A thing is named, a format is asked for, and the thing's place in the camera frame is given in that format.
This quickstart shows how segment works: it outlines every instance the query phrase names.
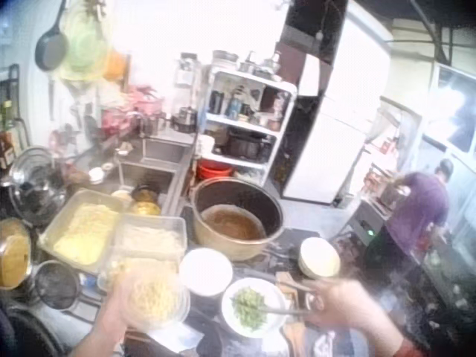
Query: man in purple shirt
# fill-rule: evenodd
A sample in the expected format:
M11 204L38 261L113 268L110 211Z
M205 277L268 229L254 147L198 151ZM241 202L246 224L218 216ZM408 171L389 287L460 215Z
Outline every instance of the man in purple shirt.
M364 268L375 283L388 283L390 271L403 272L412 266L408 255L433 223L431 238L443 233L449 199L445 185L453 173L453 163L443 159L434 175L411 173L397 179L396 186L409 186L410 196L393 212L364 255Z

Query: refrigerator door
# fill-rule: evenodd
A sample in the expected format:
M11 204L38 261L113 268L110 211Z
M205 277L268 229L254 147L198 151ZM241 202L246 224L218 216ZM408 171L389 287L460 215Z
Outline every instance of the refrigerator door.
M320 113L283 196L330 204L364 144L365 134Z

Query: floor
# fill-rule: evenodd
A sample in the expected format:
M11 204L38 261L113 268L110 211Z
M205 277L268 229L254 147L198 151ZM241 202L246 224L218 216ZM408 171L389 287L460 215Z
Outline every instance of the floor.
M318 232L325 239L336 235L358 206L358 199L352 200L345 209L281 199L270 181L266 182L264 188L281 204L284 211L284 225L287 228Z

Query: bowl of green vegetables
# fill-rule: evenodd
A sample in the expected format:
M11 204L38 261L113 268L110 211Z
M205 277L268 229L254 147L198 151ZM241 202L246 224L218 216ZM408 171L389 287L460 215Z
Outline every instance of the bowl of green vegetables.
M263 338L284 325L286 316L264 312L267 308L286 309L286 299L275 285L262 279L238 280L223 294L223 318L241 336Z

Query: right hand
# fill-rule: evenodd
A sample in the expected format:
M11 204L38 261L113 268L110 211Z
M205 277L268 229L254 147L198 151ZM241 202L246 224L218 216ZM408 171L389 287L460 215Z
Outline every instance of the right hand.
M306 282L315 289L324 307L306 317L308 322L324 327L347 326L366 330L381 319L388 319L384 310L375 302L357 280L319 280Z

